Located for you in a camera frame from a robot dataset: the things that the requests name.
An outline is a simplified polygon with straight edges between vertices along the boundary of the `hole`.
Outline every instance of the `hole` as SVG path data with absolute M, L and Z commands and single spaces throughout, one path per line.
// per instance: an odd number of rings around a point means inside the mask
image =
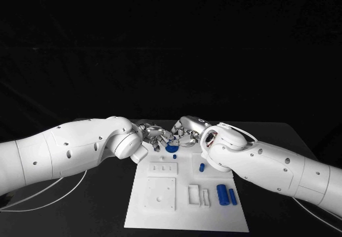
M 70 159 L 72 152 L 70 150 L 66 152 L 66 157 Z
M 98 150 L 98 143 L 93 143 L 93 150 Z

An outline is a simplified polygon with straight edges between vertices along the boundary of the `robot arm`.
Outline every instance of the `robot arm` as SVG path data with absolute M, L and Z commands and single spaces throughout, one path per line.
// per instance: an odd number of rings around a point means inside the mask
M 122 117 L 87 119 L 0 143 L 0 195 L 40 181 L 80 173 L 108 157 L 131 157 L 138 163 L 147 155 L 142 140 L 158 148 L 160 135 L 170 134 L 154 124 L 148 125 L 135 125 Z
M 342 170 L 256 139 L 240 129 L 219 123 L 206 125 L 196 117 L 181 117 L 178 130 L 196 123 L 201 157 L 222 172 L 235 171 L 255 185 L 298 198 L 342 216 Z M 242 133 L 253 140 L 246 142 Z M 171 145 L 181 145 L 180 140 Z

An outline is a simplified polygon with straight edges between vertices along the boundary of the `white rectangular piece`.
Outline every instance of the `white rectangular piece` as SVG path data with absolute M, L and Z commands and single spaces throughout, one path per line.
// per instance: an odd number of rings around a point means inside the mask
M 199 164 L 204 163 L 204 171 L 199 175 L 207 175 L 210 165 L 200 157 L 200 146 L 196 143 L 191 147 L 180 147 L 174 153 L 168 153 L 164 147 L 160 146 L 160 152 L 152 151 L 152 146 L 142 142 L 142 146 L 148 150 L 148 154 L 137 164 L 137 171 L 134 177 L 134 183 L 129 195 L 129 204 L 125 216 L 124 227 L 125 228 L 142 228 L 142 229 L 170 229 L 170 230 L 196 230 L 196 231 L 225 231 L 225 232 L 248 232 L 248 226 L 243 218 L 242 203 L 238 198 L 238 190 L 233 183 L 232 172 L 222 173 L 216 170 L 217 174 L 209 175 L 210 178 L 196 178 L 193 175 L 193 156 L 191 153 L 197 153 L 194 156 L 199 163 L 196 170 L 199 170 Z M 151 162 L 160 162 L 160 156 L 164 157 L 162 162 L 177 163 L 177 175 L 174 176 L 174 211 L 162 211 L 144 207 L 144 196 L 148 167 Z M 207 198 L 210 207 L 190 207 L 187 202 L 187 185 L 196 184 L 201 189 L 207 190 Z M 233 189 L 235 199 L 238 205 L 227 206 L 219 205 L 219 197 L 216 191 L 216 185 L 225 184 L 226 189 Z
M 187 185 L 187 204 L 194 207 L 200 206 L 197 185 Z
M 200 193 L 201 193 L 203 207 L 210 207 L 207 189 L 201 189 Z
M 150 162 L 148 175 L 175 176 L 175 174 L 177 174 L 175 163 Z
M 232 178 L 232 172 L 217 171 L 207 161 L 200 157 L 200 152 L 190 153 L 191 155 L 191 172 L 194 179 L 227 179 Z M 204 164 L 203 172 L 199 171 L 200 163 Z
M 147 177 L 144 208 L 174 211 L 175 179 Z

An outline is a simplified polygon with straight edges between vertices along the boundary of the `black table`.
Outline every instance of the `black table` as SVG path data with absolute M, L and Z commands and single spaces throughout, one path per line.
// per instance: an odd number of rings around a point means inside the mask
M 174 120 L 155 120 L 170 130 Z M 271 143 L 317 160 L 295 131 L 285 123 L 225 122 L 249 132 L 259 141 Z M 321 223 L 297 205 L 294 200 L 272 193 L 233 174 L 235 186 L 249 233 L 204 232 L 154 229 L 126 229 L 124 219 L 128 208 L 135 164 L 129 158 L 108 158 L 87 170 L 73 192 L 50 206 L 28 212 L 0 213 L 0 236 L 339 236 L 339 232 Z M 57 199 L 72 189 L 82 173 L 61 181 L 31 200 L 10 209 L 30 209 Z M 23 187 L 11 202 L 43 189 L 54 180 Z M 324 220 L 336 220 L 317 207 L 301 203 Z

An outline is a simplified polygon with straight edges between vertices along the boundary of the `blue cylinder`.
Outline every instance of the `blue cylinder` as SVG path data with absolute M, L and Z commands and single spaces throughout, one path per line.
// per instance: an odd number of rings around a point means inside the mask
M 170 153 L 174 153 L 178 149 L 178 146 L 170 146 L 167 142 L 167 146 L 165 146 L 165 151 Z
M 219 205 L 226 206 L 229 205 L 226 186 L 223 184 L 217 184 L 216 189 L 217 189 L 217 195 L 219 195 Z
M 203 172 L 203 170 L 204 170 L 204 164 L 201 163 L 199 166 L 199 171 Z
M 236 199 L 235 199 L 235 194 L 233 194 L 233 190 L 229 189 L 229 199 L 230 199 L 230 202 L 233 204 L 233 206 L 236 205 Z

